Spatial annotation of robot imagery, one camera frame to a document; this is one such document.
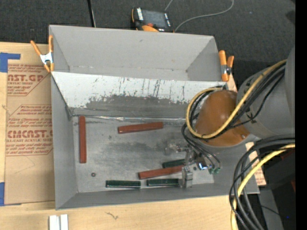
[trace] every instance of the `black device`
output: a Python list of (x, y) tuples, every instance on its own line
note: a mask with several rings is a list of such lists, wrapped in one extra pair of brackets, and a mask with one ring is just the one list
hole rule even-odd
[(133, 8), (131, 22), (132, 27), (139, 31), (174, 32), (166, 12)]

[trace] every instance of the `cardboard sheet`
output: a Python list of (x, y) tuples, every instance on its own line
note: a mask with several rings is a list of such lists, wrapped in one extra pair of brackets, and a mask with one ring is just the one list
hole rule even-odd
[[(47, 45), (38, 47), (47, 52)], [(0, 52), (21, 55), (8, 61), (2, 107), (7, 115), (4, 203), (54, 200), (50, 74), (30, 44), (0, 43)]]

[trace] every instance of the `green block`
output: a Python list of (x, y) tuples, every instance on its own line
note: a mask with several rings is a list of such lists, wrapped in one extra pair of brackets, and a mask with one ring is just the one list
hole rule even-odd
[(115, 180), (110, 180), (110, 181), (106, 181), (106, 187), (141, 188), (141, 182), (140, 181), (115, 181)]
[(150, 179), (147, 186), (179, 186), (179, 179)]

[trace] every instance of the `metal bracket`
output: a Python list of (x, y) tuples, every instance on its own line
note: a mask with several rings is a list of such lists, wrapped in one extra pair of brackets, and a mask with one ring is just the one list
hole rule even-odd
[(180, 186), (187, 188), (192, 187), (193, 172), (189, 166), (182, 168), (182, 179), (180, 180)]
[(68, 230), (68, 215), (49, 216), (49, 230)]

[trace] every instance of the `cardboard box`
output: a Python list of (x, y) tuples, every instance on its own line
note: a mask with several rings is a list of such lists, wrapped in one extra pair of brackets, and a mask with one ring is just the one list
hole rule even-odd
[[(46, 45), (38, 46), (47, 51)], [(7, 102), (1, 107), (7, 115), (1, 147), (4, 203), (54, 200), (50, 75), (30, 44), (0, 43), (0, 52), (20, 54), (8, 60)]]
[[(193, 174), (191, 188), (106, 188), (107, 180), (138, 180), (184, 152), (165, 154), (180, 133), (196, 93), (224, 85), (212, 36), (50, 26), (54, 37), (52, 118), (56, 208), (184, 199), (229, 193), (245, 146), (223, 151), (223, 171)], [(86, 116), (87, 162), (80, 163), (78, 116)], [(162, 121), (164, 128), (121, 135), (118, 126)], [(170, 177), (181, 178), (181, 173)], [(251, 191), (257, 185), (251, 183)]]

